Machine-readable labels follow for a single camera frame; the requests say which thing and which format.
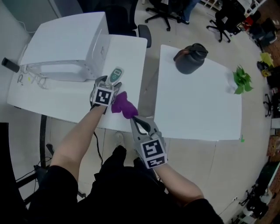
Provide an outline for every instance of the shoe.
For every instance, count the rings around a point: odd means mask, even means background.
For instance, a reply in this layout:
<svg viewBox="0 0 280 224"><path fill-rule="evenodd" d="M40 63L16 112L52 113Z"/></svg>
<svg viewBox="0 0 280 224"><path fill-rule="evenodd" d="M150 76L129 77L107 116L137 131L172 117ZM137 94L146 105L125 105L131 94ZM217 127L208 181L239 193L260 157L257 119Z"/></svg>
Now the shoe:
<svg viewBox="0 0 280 224"><path fill-rule="evenodd" d="M184 24L186 24L186 25L189 25L189 21L186 21L186 20L183 20L183 19L181 19L181 23L184 23Z"/></svg>
<svg viewBox="0 0 280 224"><path fill-rule="evenodd" d="M138 154L138 152L136 151L136 149L133 150L132 158L133 158L133 160L135 160L135 159L137 159L137 158L140 158L140 155Z"/></svg>
<svg viewBox="0 0 280 224"><path fill-rule="evenodd" d="M125 148L123 134L118 131L115 133L115 147L119 145Z"/></svg>

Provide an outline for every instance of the black shirt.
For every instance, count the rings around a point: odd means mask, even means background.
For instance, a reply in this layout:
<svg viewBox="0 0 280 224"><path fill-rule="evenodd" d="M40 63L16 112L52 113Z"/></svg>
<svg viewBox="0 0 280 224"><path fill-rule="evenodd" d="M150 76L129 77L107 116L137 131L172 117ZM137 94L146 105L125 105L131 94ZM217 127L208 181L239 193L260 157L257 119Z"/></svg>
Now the black shirt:
<svg viewBox="0 0 280 224"><path fill-rule="evenodd" d="M51 166L31 201L31 223L223 223L206 199L179 207L154 180L133 167L98 179L80 202L77 192L76 179L66 169Z"/></svg>

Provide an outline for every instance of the yellow object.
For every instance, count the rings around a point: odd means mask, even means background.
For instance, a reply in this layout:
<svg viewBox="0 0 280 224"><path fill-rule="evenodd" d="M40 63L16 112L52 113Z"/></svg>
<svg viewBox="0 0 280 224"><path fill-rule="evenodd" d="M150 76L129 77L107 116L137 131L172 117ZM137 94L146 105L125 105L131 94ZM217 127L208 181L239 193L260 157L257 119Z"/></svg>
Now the yellow object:
<svg viewBox="0 0 280 224"><path fill-rule="evenodd" d="M264 77L268 77L269 73L268 73L268 70L262 70L262 76Z"/></svg>
<svg viewBox="0 0 280 224"><path fill-rule="evenodd" d="M268 67L273 67L274 68L274 64L273 64L273 60L270 57L269 53L261 53L261 58L262 61L268 64Z"/></svg>

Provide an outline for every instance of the green plant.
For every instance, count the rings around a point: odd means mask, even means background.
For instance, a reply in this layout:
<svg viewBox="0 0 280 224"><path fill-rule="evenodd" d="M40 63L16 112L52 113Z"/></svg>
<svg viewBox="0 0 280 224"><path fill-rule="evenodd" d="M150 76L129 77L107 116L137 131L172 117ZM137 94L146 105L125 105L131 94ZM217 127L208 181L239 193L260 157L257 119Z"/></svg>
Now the green plant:
<svg viewBox="0 0 280 224"><path fill-rule="evenodd" d="M237 84L237 89L235 90L234 94L241 94L244 92L251 91L253 88L250 86L251 77L248 73L244 71L241 66L236 68L236 72L233 73L233 78L235 83Z"/></svg>

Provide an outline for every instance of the handle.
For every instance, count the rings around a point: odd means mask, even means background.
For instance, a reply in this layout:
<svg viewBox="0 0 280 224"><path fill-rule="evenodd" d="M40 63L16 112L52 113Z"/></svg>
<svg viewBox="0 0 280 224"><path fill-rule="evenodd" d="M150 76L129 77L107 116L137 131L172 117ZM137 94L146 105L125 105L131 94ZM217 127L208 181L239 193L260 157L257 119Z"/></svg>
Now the handle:
<svg viewBox="0 0 280 224"><path fill-rule="evenodd" d="M186 54L189 54L189 50L187 50L187 49L180 50L176 54L176 56L173 58L173 60L176 62L178 60L178 58L180 58L181 56L186 55Z"/></svg>

